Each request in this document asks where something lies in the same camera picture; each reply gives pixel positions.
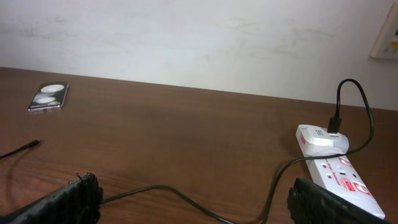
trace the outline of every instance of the white wall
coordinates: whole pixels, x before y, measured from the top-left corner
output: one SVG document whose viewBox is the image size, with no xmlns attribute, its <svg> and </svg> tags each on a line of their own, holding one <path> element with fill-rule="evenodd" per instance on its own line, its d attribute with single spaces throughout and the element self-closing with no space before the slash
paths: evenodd
<svg viewBox="0 0 398 224">
<path fill-rule="evenodd" d="M 368 55 L 392 0 L 0 0 L 0 66 L 335 102 L 355 78 L 398 110 L 398 62 Z M 343 104 L 360 105 L 343 88 Z"/>
</svg>

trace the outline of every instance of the brown table surface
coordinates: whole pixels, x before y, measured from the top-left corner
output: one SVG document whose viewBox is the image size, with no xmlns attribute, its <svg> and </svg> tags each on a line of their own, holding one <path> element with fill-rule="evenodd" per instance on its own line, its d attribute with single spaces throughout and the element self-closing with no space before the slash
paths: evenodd
<svg viewBox="0 0 398 224">
<path fill-rule="evenodd" d="M 39 85 L 59 81 L 70 82 L 63 109 L 30 114 Z M 64 186 L 76 173 L 92 172 L 105 197 L 170 185 L 226 218 L 250 222 L 275 169 L 302 156 L 297 126 L 326 126 L 334 110 L 326 103 L 0 68 L 0 154 L 44 140 L 0 162 L 0 215 Z M 372 143 L 349 158 L 386 219 L 398 223 L 398 112 L 373 114 Z M 341 116 L 351 148 L 363 143 L 365 110 L 342 106 Z M 292 223 L 286 199 L 297 177 L 310 179 L 304 162 L 282 176 L 268 223 Z M 112 202 L 101 214 L 99 223 L 217 223 L 162 190 Z"/>
</svg>

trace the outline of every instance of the power cord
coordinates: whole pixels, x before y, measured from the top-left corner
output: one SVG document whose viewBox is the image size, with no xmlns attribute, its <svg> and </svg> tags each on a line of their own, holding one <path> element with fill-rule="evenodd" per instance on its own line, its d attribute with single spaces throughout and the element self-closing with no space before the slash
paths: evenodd
<svg viewBox="0 0 398 224">
<path fill-rule="evenodd" d="M 369 107 L 368 104 L 368 100 L 366 99 L 366 95 L 365 92 L 363 91 L 361 85 L 353 79 L 345 79 L 343 80 L 337 88 L 337 104 L 336 104 L 336 113 L 334 115 L 334 117 L 330 120 L 329 123 L 329 127 L 328 127 L 328 132 L 329 133 L 337 133 L 338 129 L 340 127 L 340 123 L 341 123 L 341 119 L 340 119 L 340 90 L 341 90 L 341 86 L 346 83 L 346 82 L 353 82 L 359 89 L 359 92 L 361 93 L 362 99 L 364 101 L 365 104 L 365 109 L 366 112 L 368 114 L 368 118 L 369 118 L 369 123 L 370 123 L 370 133 L 369 133 L 369 137 L 368 139 L 365 141 L 365 143 L 362 146 L 359 146 L 357 149 L 354 149 L 352 151 L 347 152 L 346 154 L 335 154 L 335 155 L 330 155 L 330 156 L 313 156 L 313 157 L 303 157 L 303 158 L 299 158 L 299 159 L 294 159 L 292 161 L 290 161 L 289 163 L 287 163 L 285 166 L 283 166 L 283 168 L 279 171 L 278 175 L 276 176 L 276 178 L 274 179 L 274 181 L 272 182 L 269 194 L 268 194 L 268 198 L 266 201 L 266 205 L 264 206 L 264 209 L 262 211 L 262 224 L 267 223 L 267 219 L 268 219 L 268 215 L 269 215 L 269 210 L 271 209 L 271 203 L 272 203 L 272 198 L 274 196 L 278 181 L 280 179 L 280 177 L 282 176 L 282 174 L 285 172 L 285 170 L 290 167 L 291 165 L 300 162 L 300 161 L 306 161 L 306 160 L 312 160 L 312 159 L 331 159 L 331 158 L 335 158 L 335 157 L 340 157 L 340 156 L 345 156 L 348 154 L 352 154 L 354 152 L 358 152 L 362 149 L 364 149 L 371 141 L 373 138 L 373 134 L 374 134 L 374 123 L 373 123 L 373 117 L 372 117 L 372 112 L 371 109 Z M 227 224 L 237 224 L 235 222 L 229 221 L 226 218 L 223 218 L 207 209 L 205 209 L 204 207 L 202 207 L 201 205 L 197 204 L 196 202 L 194 202 L 192 199 L 190 199 L 189 197 L 185 196 L 183 193 L 179 192 L 178 190 L 175 190 L 172 187 L 169 186 L 163 186 L 163 185 L 154 185 L 154 186 L 150 186 L 150 187 L 145 187 L 143 189 L 137 189 L 137 190 L 132 190 L 130 192 L 126 192 L 123 194 L 119 194 L 110 198 L 107 198 L 105 200 L 102 201 L 101 204 L 105 204 L 108 202 L 112 202 L 113 200 L 117 200 L 119 198 L 123 198 L 123 197 L 127 197 L 130 195 L 134 195 L 134 194 L 138 194 L 141 192 L 145 192 L 148 190 L 154 190 L 154 189 L 164 189 L 164 190 L 169 190 L 171 192 L 173 192 L 174 194 L 178 195 L 180 198 L 182 198 L 184 201 L 188 202 L 190 205 L 194 206 L 195 208 L 197 208 L 198 210 L 200 210 L 201 212 L 203 212 L 204 214 L 214 218 L 215 220 L 218 220 L 220 222 L 223 223 L 227 223 Z"/>
<path fill-rule="evenodd" d="M 32 141 L 32 142 L 30 142 L 30 143 L 24 145 L 24 146 L 21 146 L 20 148 L 14 150 L 14 151 L 12 151 L 12 152 L 8 152 L 8 153 L 6 153 L 6 154 L 0 156 L 0 160 L 1 160 L 1 159 L 4 159 L 4 158 L 6 158 L 6 157 L 9 157 L 9 156 L 11 156 L 11 155 L 14 155 L 14 154 L 17 153 L 17 152 L 21 152 L 21 151 L 23 151 L 23 150 L 25 150 L 25 149 L 32 148 L 32 147 L 38 145 L 40 142 L 41 142 L 40 140 L 37 140 L 37 139 L 36 139 L 36 140 L 34 140 L 34 141 Z"/>
</svg>

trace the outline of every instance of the black wire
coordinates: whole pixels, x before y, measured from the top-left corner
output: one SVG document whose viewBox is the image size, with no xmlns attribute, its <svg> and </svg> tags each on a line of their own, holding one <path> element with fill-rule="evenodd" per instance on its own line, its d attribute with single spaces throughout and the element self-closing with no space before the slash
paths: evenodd
<svg viewBox="0 0 398 224">
<path fill-rule="evenodd" d="M 14 154 L 17 153 L 17 152 L 21 152 L 22 150 L 28 149 L 28 148 L 30 148 L 30 147 L 34 147 L 34 146 L 38 145 L 39 143 L 40 143 L 40 140 L 37 140 L 37 139 L 36 139 L 36 140 L 34 140 L 34 141 L 32 141 L 32 142 L 30 142 L 30 143 L 24 145 L 24 146 L 21 146 L 20 148 L 14 150 L 14 151 L 12 151 L 12 152 L 8 152 L 7 154 L 4 154 L 4 155 L 0 156 L 0 159 L 4 159 L 4 158 L 6 158 L 6 157 L 9 157 L 9 156 L 11 156 L 11 155 L 14 155 Z"/>
<path fill-rule="evenodd" d="M 117 199 L 119 199 L 119 198 L 123 198 L 123 197 L 130 196 L 130 195 L 134 195 L 134 194 L 138 194 L 138 193 L 141 193 L 141 192 L 146 192 L 146 191 L 148 191 L 148 190 L 155 190 L 155 189 L 169 190 L 169 191 L 175 193 L 176 195 L 178 195 L 178 196 L 179 196 L 180 198 L 182 198 L 184 201 L 188 202 L 190 205 L 194 206 L 194 207 L 195 207 L 196 209 L 198 209 L 199 211 L 203 212 L 204 214 L 206 214 L 206 215 L 208 215 L 208 216 L 210 216 L 210 217 L 213 217 L 213 218 L 215 218 L 216 220 L 218 220 L 218 221 L 220 221 L 220 222 L 223 222 L 223 223 L 235 224 L 234 222 L 229 221 L 229 220 L 227 220 L 226 218 L 223 218 L 223 217 L 221 217 L 221 216 L 219 216 L 219 215 L 217 215 L 217 214 L 215 214 L 215 213 L 213 213 L 213 212 L 211 212 L 211 211 L 205 209 L 204 207 L 202 207 L 202 206 L 199 205 L 198 203 L 194 202 L 192 199 L 190 199 L 189 197 L 187 197 L 187 196 L 184 195 L 183 193 L 179 192 L 178 190 L 176 190 L 176 189 L 174 189 L 174 188 L 172 188 L 172 187 L 169 187 L 169 186 L 164 186 L 164 185 L 153 185 L 153 186 L 150 186 L 150 187 L 144 187 L 144 188 L 142 188 L 142 189 L 132 190 L 132 191 L 129 191 L 129 192 L 126 192 L 126 193 L 123 193 L 123 194 L 119 194 L 119 195 L 116 195 L 116 196 L 113 196 L 113 197 L 104 199 L 104 200 L 101 202 L 101 204 L 105 204 L 105 203 L 111 202 L 111 201 L 113 201 L 113 200 L 117 200 Z"/>
<path fill-rule="evenodd" d="M 261 221 L 262 224 L 267 223 L 268 216 L 269 216 L 269 210 L 271 209 L 271 203 L 272 203 L 272 199 L 273 199 L 274 194 L 275 194 L 275 190 L 276 190 L 277 185 L 278 185 L 278 181 L 279 181 L 280 177 L 282 177 L 282 174 L 285 172 L 285 170 L 288 167 L 290 167 L 291 165 L 293 165 L 293 164 L 295 164 L 297 162 L 300 162 L 300 161 L 314 160 L 314 159 L 331 159 L 331 158 L 336 158 L 336 157 L 352 154 L 354 152 L 358 152 L 359 150 L 362 150 L 363 148 L 365 148 L 372 141 L 373 134 L 374 134 L 374 123 L 373 123 L 372 111 L 371 111 L 371 109 L 369 107 L 368 100 L 366 99 L 365 92 L 363 91 L 361 85 L 356 80 L 353 80 L 353 79 L 350 79 L 350 78 L 349 79 L 345 79 L 338 85 L 338 88 L 337 88 L 336 114 L 339 115 L 339 113 L 340 113 L 340 90 L 341 90 L 341 86 L 344 83 L 346 83 L 346 82 L 353 82 L 358 87 L 359 92 L 361 92 L 362 99 L 363 99 L 364 104 L 365 104 L 365 109 L 366 109 L 366 112 L 368 114 L 369 124 L 370 124 L 370 133 L 369 133 L 368 139 L 365 141 L 365 143 L 362 146 L 359 146 L 357 149 L 349 151 L 346 154 L 335 154 L 335 155 L 330 155 L 330 156 L 303 157 L 303 158 L 299 158 L 299 159 L 294 159 L 294 160 L 288 162 L 285 166 L 283 166 L 283 168 L 281 168 L 281 170 L 279 171 L 278 175 L 276 176 L 276 178 L 274 179 L 274 181 L 271 184 L 271 188 L 270 188 L 270 191 L 269 191 L 269 194 L 268 194 L 268 198 L 267 198 L 266 204 L 264 206 L 264 209 L 262 211 L 262 221 Z M 204 207 L 202 207 L 201 205 L 197 204 L 192 199 L 188 198 L 187 196 L 185 196 L 183 193 L 179 192 L 178 190 L 175 190 L 172 187 L 163 186 L 163 185 L 154 185 L 154 186 L 150 186 L 150 187 L 145 187 L 143 189 L 132 190 L 130 192 L 126 192 L 126 193 L 123 193 L 123 194 L 119 194 L 119 195 L 107 198 L 107 199 L 103 200 L 101 204 L 108 203 L 108 202 L 111 202 L 113 200 L 117 200 L 119 198 L 123 198 L 123 197 L 130 196 L 130 195 L 134 195 L 134 194 L 137 194 L 137 193 L 140 193 L 140 192 L 145 192 L 145 191 L 148 191 L 148 190 L 154 190 L 154 189 L 169 190 L 169 191 L 177 194 L 180 198 L 182 198 L 184 201 L 188 202 L 190 205 L 192 205 L 195 208 L 199 209 L 204 214 L 206 214 L 206 215 L 208 215 L 208 216 L 210 216 L 210 217 L 212 217 L 212 218 L 214 218 L 214 219 L 216 219 L 216 220 L 218 220 L 220 222 L 223 222 L 223 223 L 237 224 L 237 223 L 229 221 L 226 218 L 223 218 L 223 217 L 221 217 L 221 216 L 219 216 L 219 215 L 217 215 L 217 214 L 205 209 Z"/>
</svg>

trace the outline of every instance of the charging adapter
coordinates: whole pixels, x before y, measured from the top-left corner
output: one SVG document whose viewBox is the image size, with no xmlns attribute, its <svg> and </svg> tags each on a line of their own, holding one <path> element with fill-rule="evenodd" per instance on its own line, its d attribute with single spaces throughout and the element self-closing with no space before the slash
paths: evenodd
<svg viewBox="0 0 398 224">
<path fill-rule="evenodd" d="M 301 124 L 296 136 L 305 157 L 346 154 L 348 138 L 340 133 L 328 133 L 325 128 Z"/>
</svg>

